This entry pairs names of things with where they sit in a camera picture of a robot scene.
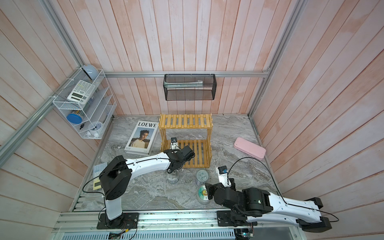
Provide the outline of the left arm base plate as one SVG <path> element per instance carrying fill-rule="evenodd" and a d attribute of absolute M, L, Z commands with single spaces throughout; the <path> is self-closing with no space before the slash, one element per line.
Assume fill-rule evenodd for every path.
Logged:
<path fill-rule="evenodd" d="M 109 229 L 136 229 L 139 213 L 122 213 L 114 220 L 107 218 L 106 211 L 100 211 L 98 216 L 97 230 L 109 230 Z"/>

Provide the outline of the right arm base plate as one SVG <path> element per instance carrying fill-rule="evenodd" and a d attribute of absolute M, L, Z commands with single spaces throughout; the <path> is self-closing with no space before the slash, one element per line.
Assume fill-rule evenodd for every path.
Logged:
<path fill-rule="evenodd" d="M 256 212 L 245 212 L 239 209 L 232 209 L 229 211 L 217 211 L 217 219 L 219 227 L 240 227 L 247 226 L 250 223 L 247 221 L 248 217 L 258 218 L 262 214 Z"/>

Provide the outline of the green label tin can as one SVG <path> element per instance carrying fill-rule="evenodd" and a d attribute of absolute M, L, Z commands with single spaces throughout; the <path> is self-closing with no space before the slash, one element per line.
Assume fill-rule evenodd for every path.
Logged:
<path fill-rule="evenodd" d="M 174 170 L 171 173 L 167 173 L 167 182 L 169 184 L 176 184 L 179 181 L 179 179 L 180 179 L 180 176 L 179 176 L 178 170 Z"/>

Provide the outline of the sunflower seed jar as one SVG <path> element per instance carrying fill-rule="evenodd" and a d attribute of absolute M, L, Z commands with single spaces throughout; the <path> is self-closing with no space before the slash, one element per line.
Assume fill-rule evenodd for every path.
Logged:
<path fill-rule="evenodd" d="M 201 205 L 207 205 L 210 203 L 210 200 L 208 198 L 208 191 L 205 185 L 199 186 L 197 191 L 197 201 Z"/>

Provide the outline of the tin can with pull tab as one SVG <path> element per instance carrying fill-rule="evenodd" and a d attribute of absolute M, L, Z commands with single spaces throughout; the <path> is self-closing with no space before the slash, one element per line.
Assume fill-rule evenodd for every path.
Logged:
<path fill-rule="evenodd" d="M 196 173 L 196 184 L 197 186 L 202 186 L 204 185 L 207 181 L 209 180 L 209 173 L 204 170 L 198 170 Z"/>

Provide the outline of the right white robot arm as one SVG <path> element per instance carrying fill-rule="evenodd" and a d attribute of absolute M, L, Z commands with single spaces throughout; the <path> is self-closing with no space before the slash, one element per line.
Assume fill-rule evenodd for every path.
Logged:
<path fill-rule="evenodd" d="M 293 225 L 309 233 L 323 233 L 332 229 L 329 218 L 323 217 L 320 212 L 323 203 L 317 197 L 297 201 L 283 199 L 258 188 L 236 191 L 234 186 L 225 187 L 222 183 L 206 183 L 205 187 L 209 200 L 228 209 L 217 212 L 220 227 L 273 222 Z"/>

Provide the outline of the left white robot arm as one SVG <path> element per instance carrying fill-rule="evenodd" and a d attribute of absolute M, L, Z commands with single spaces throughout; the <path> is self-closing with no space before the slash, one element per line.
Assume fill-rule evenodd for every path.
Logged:
<path fill-rule="evenodd" d="M 189 146 L 140 159 L 125 159 L 122 155 L 115 157 L 99 175 L 107 219 L 111 222 L 123 215 L 121 197 L 130 180 L 156 171 L 172 173 L 194 157 L 195 153 Z"/>

